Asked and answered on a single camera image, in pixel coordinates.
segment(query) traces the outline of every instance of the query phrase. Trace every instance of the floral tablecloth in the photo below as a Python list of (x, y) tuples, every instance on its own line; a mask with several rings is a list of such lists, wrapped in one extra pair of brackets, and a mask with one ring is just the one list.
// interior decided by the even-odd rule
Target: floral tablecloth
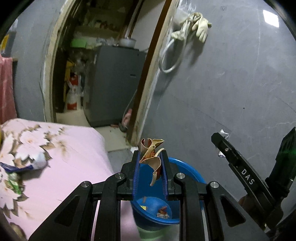
[[(0, 162), (24, 167), (42, 152), (48, 164), (19, 175), (17, 188), (0, 167), (0, 208), (24, 240), (82, 181), (102, 182), (113, 174), (104, 138), (93, 128), (23, 119), (9, 120), (1, 128)], [(131, 205), (122, 201), (121, 240), (139, 239)]]

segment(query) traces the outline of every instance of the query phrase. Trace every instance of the pink curtain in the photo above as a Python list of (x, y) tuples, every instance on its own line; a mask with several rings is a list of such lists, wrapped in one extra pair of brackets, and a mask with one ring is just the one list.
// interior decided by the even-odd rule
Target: pink curtain
[(12, 58), (0, 54), (0, 124), (17, 117), (12, 88)]

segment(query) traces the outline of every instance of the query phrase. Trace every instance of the silver bolt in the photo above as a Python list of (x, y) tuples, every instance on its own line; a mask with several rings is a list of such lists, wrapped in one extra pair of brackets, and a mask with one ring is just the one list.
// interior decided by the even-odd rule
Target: silver bolt
[(115, 174), (115, 177), (116, 177), (117, 179), (122, 179), (122, 178), (124, 178), (124, 174), (121, 173), (121, 172), (118, 172), (118, 173)]
[(90, 184), (89, 181), (83, 181), (80, 185), (81, 185), (83, 188), (86, 188), (86, 187), (89, 186), (89, 184)]
[(217, 182), (211, 182), (211, 187), (212, 188), (217, 188), (217, 187), (219, 187), (219, 183), (217, 183)]
[(185, 177), (184, 173), (181, 173), (181, 172), (177, 173), (177, 178), (183, 179), (184, 177)]

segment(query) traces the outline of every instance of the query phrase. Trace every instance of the blue bucket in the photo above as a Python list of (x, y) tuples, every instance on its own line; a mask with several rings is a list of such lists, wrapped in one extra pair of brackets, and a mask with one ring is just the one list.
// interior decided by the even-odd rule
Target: blue bucket
[[(205, 183), (199, 172), (187, 163), (171, 157), (169, 157), (169, 162), (177, 164), (179, 171), (185, 175), (189, 175), (196, 181)], [(148, 231), (160, 230), (168, 225), (176, 225), (180, 222), (180, 201), (167, 201), (165, 199), (161, 178), (150, 187), (152, 174), (153, 169), (151, 167), (146, 164), (140, 165), (138, 191), (134, 201), (131, 201), (137, 226)], [(141, 206), (147, 206), (149, 208), (145, 211)], [(158, 209), (163, 206), (167, 206), (168, 219), (158, 218), (156, 216)]]

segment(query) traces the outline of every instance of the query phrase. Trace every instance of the gray wall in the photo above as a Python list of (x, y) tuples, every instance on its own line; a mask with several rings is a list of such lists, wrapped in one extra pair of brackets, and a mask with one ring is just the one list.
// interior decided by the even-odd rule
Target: gray wall
[[(187, 44), (176, 71), (160, 75), (142, 136), (164, 139), (169, 156), (239, 199), (246, 192), (211, 135), (230, 133), (259, 175), (270, 174), (296, 125), (296, 42), (281, 18), (279, 28), (264, 21), (263, 10), (276, 12), (263, 0), (192, 2), (213, 26), (204, 45), (195, 37)], [(295, 208), (295, 187), (282, 203), (284, 216)]]
[(35, 0), (19, 17), (12, 57), (18, 58), (14, 82), (19, 118), (44, 121), (42, 70), (51, 32), (65, 0)]

